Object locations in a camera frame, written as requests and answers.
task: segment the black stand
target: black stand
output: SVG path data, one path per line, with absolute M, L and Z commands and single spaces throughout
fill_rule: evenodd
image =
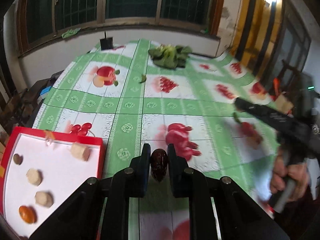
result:
M 96 240 L 102 215 L 101 240 L 128 240 L 129 197 L 142 198 L 147 191 L 150 153 L 150 145 L 144 144 L 141 156 L 112 178 L 88 178 L 29 239 Z M 173 144 L 168 146 L 168 157 L 173 196 L 189 198 L 191 240 L 218 239 L 211 197 L 223 240 L 289 239 L 231 178 L 212 179 L 189 168 Z
M 104 32 L 104 39 L 100 39 L 101 50 L 113 49 L 113 37 L 107 38 L 107 33 Z

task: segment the green vegetable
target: green vegetable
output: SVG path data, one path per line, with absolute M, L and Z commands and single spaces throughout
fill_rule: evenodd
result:
M 159 67 L 175 69 L 176 67 L 185 67 L 188 54 L 192 50 L 189 46 L 181 45 L 161 45 L 156 49 L 149 49 L 153 63 Z

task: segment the green cloth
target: green cloth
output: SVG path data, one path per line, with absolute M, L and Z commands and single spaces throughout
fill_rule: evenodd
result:
M 67 30 L 65 33 L 63 33 L 63 34 L 61 35 L 61 37 L 62 37 L 63 39 L 69 38 L 69 37 L 71 37 L 71 36 L 73 36 L 73 35 L 76 35 L 79 30 L 81 30 L 81 28 L 76 28 L 76 29 Z

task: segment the screw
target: screw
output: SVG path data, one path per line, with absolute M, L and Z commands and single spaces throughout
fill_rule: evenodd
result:
M 231 181 L 232 181 L 232 180 L 231 180 L 230 177 L 227 177 L 227 176 L 222 177 L 222 182 L 223 182 L 224 184 L 230 184 Z
M 96 182 L 97 182 L 97 178 L 95 178 L 95 177 L 91 177 L 91 178 L 87 179 L 87 183 L 89 185 L 95 184 Z
M 124 173 L 127 174 L 127 175 L 130 175 L 134 172 L 134 169 L 133 168 L 125 168 L 124 169 Z
M 184 172 L 186 173 L 186 174 L 193 174 L 193 168 L 185 168 L 184 169 Z

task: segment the bread piece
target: bread piece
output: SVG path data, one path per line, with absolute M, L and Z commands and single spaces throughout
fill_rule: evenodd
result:
M 83 144 L 73 143 L 71 146 L 71 155 L 79 160 L 87 161 L 90 155 L 90 149 Z
M 35 195 L 36 203 L 44 206 L 51 207 L 53 205 L 53 199 L 50 193 L 44 191 L 38 191 Z
M 36 169 L 28 170 L 26 176 L 28 178 L 29 183 L 35 186 L 39 186 L 42 181 L 41 174 Z

